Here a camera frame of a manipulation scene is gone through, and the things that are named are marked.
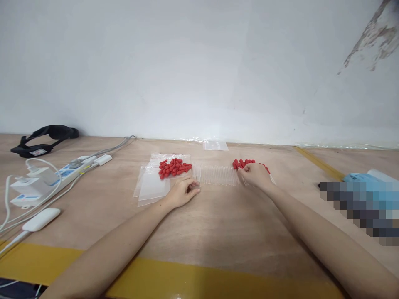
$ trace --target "hand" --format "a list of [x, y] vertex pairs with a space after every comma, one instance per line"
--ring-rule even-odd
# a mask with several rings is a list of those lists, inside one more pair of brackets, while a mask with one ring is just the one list
[[171, 204], [172, 208], [181, 207], [200, 192], [199, 189], [193, 189], [195, 186], [199, 185], [200, 184], [192, 177], [185, 176], [175, 183], [164, 198], [164, 201]]
[[258, 188], [273, 185], [265, 167], [258, 163], [249, 163], [245, 165], [244, 168], [238, 168], [238, 174], [241, 175], [246, 182]]

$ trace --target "forearm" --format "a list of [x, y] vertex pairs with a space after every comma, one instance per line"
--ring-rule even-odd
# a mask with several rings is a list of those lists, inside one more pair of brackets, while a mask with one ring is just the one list
[[398, 298], [398, 279], [347, 234], [276, 186], [262, 190], [354, 298]]
[[170, 204], [160, 200], [109, 232], [62, 273], [41, 298], [100, 296], [172, 209]]

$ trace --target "power strip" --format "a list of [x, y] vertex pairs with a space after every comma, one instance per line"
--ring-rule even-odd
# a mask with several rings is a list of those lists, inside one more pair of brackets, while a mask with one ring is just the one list
[[[79, 159], [84, 159], [87, 158], [88, 156], [81, 156]], [[69, 183], [71, 183], [74, 179], [76, 179], [79, 175], [80, 172], [86, 168], [87, 166], [90, 166], [93, 164], [93, 161], [97, 159], [96, 156], [93, 156], [89, 159], [83, 160], [82, 161], [82, 166], [72, 169], [69, 167], [69, 165], [63, 167], [60, 169], [60, 174], [61, 174], [61, 184], [58, 188], [58, 192], [60, 192], [64, 187], [66, 187]], [[42, 196], [26, 196], [24, 194], [21, 194], [17, 197], [15, 197], [12, 201], [10, 201], [12, 204], [22, 207], [22, 209], [27, 209], [33, 206], [38, 206], [39, 204], [44, 204], [45, 202], [41, 202], [44, 200], [51, 192], [53, 192], [54, 188], [57, 187], [59, 180], [57, 180], [55, 183], [53, 183], [50, 187], [49, 191], [46, 194], [43, 194]]]

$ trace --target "yellow stripe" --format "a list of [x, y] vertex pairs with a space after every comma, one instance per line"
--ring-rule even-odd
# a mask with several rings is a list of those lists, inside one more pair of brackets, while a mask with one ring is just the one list
[[328, 174], [330, 177], [336, 179], [337, 181], [343, 181], [345, 175], [336, 170], [334, 167], [330, 166], [323, 160], [320, 160], [317, 158], [315, 155], [311, 154], [307, 150], [300, 148], [300, 147], [294, 147], [302, 156], [304, 156], [306, 159], [311, 161], [314, 165], [319, 167], [321, 170], [323, 170], [326, 174]]
[[[0, 277], [49, 285], [83, 251], [21, 243], [0, 258]], [[343, 298], [325, 280], [246, 273], [135, 259], [107, 292], [112, 298]]]

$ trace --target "pile of red capsules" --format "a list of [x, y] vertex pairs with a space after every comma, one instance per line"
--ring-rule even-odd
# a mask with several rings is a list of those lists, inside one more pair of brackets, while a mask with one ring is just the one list
[[[234, 160], [233, 167], [234, 167], [234, 169], [244, 168], [244, 166], [249, 164], [249, 163], [255, 163], [255, 160], [245, 160], [245, 161], [243, 161], [243, 160], [240, 160], [240, 161]], [[267, 172], [270, 174], [269, 168], [267, 168], [265, 166], [265, 164], [261, 164], [261, 163], [259, 163], [259, 164], [263, 165], [266, 168]]]
[[183, 172], [187, 172], [191, 167], [191, 164], [183, 163], [183, 160], [175, 158], [170, 161], [170, 164], [167, 163], [167, 160], [160, 162], [159, 168], [161, 168], [161, 170], [158, 173], [161, 175], [161, 179], [164, 179], [171, 174], [177, 176]]

